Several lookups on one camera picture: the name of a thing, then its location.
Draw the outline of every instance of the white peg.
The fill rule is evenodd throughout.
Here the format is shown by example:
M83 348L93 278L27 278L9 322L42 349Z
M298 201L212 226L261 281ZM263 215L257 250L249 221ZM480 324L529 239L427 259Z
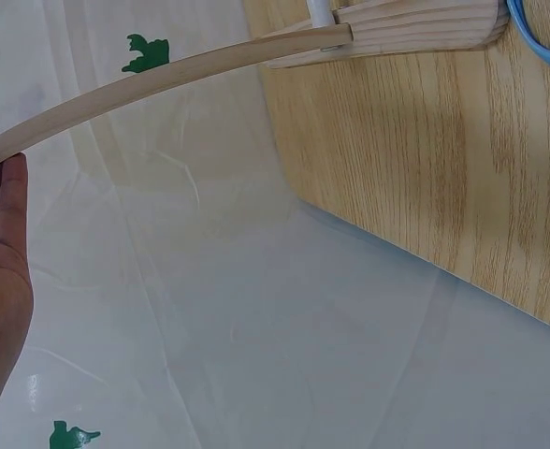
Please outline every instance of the white peg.
M306 0L311 14L312 28L335 25L335 18L329 7L329 0Z

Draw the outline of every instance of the green dinosaur print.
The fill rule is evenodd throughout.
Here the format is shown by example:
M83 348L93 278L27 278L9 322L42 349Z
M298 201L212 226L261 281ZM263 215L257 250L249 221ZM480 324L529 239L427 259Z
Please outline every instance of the green dinosaur print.
M122 72L142 73L159 65L169 64L169 42L164 40L154 40L147 42L141 35L129 35L129 50L139 51L139 56L124 68Z
M79 427L72 427L67 431L65 421L55 421L49 443L51 449L80 449L98 437L100 437L100 432L85 432Z

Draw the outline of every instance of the wooden stick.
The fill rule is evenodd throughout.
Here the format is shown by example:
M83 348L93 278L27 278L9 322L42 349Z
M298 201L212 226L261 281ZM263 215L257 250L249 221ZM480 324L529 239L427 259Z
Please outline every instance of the wooden stick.
M147 96L247 65L350 42L350 26L333 25L263 37L162 65L73 98L0 134L0 163L72 126Z

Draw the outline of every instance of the translucent plastic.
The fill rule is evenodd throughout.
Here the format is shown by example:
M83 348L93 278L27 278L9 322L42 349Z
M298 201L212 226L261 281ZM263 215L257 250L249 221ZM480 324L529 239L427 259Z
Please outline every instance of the translucent plastic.
M247 37L237 0L0 2L0 132ZM302 205L254 68L28 151L32 330L0 448L550 447L550 328Z

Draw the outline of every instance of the wood grain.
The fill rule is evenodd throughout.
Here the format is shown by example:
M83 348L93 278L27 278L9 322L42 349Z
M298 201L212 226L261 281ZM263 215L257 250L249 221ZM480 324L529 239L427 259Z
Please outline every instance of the wood grain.
M270 68L309 65L362 56L482 47L505 30L503 0L369 0L333 11L336 23L352 26L354 41L335 51L307 51L270 61ZM311 20L269 36L308 30Z
M285 55L352 42L350 26L333 25L243 42L113 82L49 109L0 135L0 163L77 124L147 96Z
M526 4L550 45L550 2ZM255 36L308 17L302 0L245 6ZM550 325L550 67L512 25L486 51L262 75L301 198Z

